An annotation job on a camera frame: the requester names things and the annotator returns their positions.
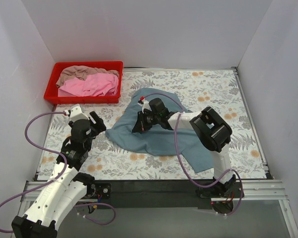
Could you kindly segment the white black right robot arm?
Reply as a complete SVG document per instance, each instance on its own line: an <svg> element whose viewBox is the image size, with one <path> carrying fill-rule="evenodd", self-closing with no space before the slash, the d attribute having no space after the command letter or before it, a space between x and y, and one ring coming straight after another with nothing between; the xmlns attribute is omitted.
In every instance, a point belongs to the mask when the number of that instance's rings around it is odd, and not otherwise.
<svg viewBox="0 0 298 238"><path fill-rule="evenodd" d="M137 114L133 133L148 131L156 124L164 129L173 130L175 150L180 166L189 181L200 189L201 194L226 197L232 193L236 182L228 152L232 129L213 108L206 107L201 112L195 113L171 112L160 98L147 101L145 97L141 97L138 104L142 109ZM193 130L202 145L211 152L214 163L214 176L211 184L198 184L187 173L180 159L178 129Z"/></svg>

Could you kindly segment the blue-grey t shirt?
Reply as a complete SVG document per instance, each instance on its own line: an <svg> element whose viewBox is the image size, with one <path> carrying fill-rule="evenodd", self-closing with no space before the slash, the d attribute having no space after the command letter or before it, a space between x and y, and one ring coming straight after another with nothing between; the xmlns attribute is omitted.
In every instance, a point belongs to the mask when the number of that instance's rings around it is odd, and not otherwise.
<svg viewBox="0 0 298 238"><path fill-rule="evenodd" d="M124 114L113 125L105 131L106 137L122 149L136 152L148 153L154 156L176 155L174 132L163 129L160 125L154 125L144 133L132 133L136 124L137 113L141 110L138 100L146 96L147 100L160 98L169 111L181 111L184 107L176 94L153 88L142 88L136 91ZM199 173L214 166L210 151L207 150L195 132L191 129L178 129L177 141L179 152L184 156L194 172Z"/></svg>

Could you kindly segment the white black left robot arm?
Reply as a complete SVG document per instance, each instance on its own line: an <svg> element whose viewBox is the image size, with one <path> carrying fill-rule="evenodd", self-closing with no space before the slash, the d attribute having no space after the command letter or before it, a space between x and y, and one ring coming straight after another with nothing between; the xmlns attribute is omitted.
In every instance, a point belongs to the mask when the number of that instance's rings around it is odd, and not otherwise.
<svg viewBox="0 0 298 238"><path fill-rule="evenodd" d="M23 216L15 216L12 230L17 238L55 238L58 229L81 198L91 198L96 187L93 176L80 172L88 158L92 142L106 130L96 112L87 116L79 106L67 112L70 116L71 136L67 138L57 162L38 197Z"/></svg>

